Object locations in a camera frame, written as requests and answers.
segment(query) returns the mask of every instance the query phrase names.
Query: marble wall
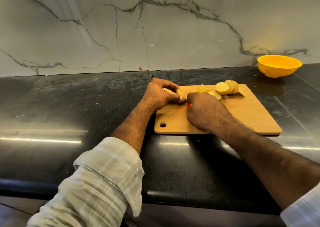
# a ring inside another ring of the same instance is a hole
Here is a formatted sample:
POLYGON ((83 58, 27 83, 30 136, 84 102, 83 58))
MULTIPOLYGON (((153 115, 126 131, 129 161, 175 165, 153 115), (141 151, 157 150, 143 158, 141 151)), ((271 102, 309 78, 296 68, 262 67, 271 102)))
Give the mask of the marble wall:
POLYGON ((320 62, 320 0, 0 0, 0 76, 320 62))

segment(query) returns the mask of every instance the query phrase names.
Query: person's left hand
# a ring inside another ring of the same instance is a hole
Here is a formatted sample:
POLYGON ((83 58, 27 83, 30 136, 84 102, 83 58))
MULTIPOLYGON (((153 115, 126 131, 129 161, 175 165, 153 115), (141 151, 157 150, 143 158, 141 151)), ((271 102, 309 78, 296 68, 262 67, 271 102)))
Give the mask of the person's left hand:
POLYGON ((146 92, 144 93, 141 102, 155 112, 166 106, 169 102, 178 102, 179 100, 182 100, 182 97, 178 94, 166 92, 163 88, 176 92, 176 90, 179 89, 179 86, 171 81, 153 78, 152 81, 148 83, 148 87, 146 88, 146 92))

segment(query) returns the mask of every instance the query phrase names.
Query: hand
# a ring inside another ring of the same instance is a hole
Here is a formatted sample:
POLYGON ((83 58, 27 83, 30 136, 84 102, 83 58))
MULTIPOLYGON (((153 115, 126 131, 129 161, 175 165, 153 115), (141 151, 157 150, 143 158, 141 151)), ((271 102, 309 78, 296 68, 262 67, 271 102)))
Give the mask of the hand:
POLYGON ((146 88, 146 92, 144 93, 141 102, 151 108, 153 113, 170 102, 178 102, 179 99, 182 100, 182 97, 178 94, 168 93, 164 91, 163 88, 176 92, 176 90, 179 89, 179 86, 171 81, 159 78, 153 78, 152 81, 148 83, 148 87, 146 88))
POLYGON ((219 138, 229 124, 237 123, 225 106, 207 92, 189 93, 186 102, 192 104, 186 114, 190 123, 200 130, 214 133, 219 138))

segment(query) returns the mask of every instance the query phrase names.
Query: person's left arm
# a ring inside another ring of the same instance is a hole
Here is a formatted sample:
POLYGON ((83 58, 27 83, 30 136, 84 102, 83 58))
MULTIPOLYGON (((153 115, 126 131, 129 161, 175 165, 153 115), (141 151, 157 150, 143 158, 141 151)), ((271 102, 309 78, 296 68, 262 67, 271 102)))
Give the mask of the person's left arm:
POLYGON ((126 120, 100 144, 74 162, 76 171, 65 179, 58 193, 40 208, 28 226, 119 226, 131 206, 134 216, 141 211, 142 177, 139 158, 150 116, 171 101, 178 85, 154 78, 142 100, 126 120))

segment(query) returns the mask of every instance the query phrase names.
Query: shirt sleeve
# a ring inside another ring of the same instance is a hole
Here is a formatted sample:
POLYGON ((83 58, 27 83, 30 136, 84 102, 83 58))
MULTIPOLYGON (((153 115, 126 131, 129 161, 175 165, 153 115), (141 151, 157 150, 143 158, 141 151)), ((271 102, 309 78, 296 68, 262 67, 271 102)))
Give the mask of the shirt sleeve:
POLYGON ((126 142, 105 138, 74 162, 76 171, 28 226, 120 226, 127 206, 142 206, 142 161, 126 142))
POLYGON ((280 214, 288 227, 320 226, 320 183, 280 214))

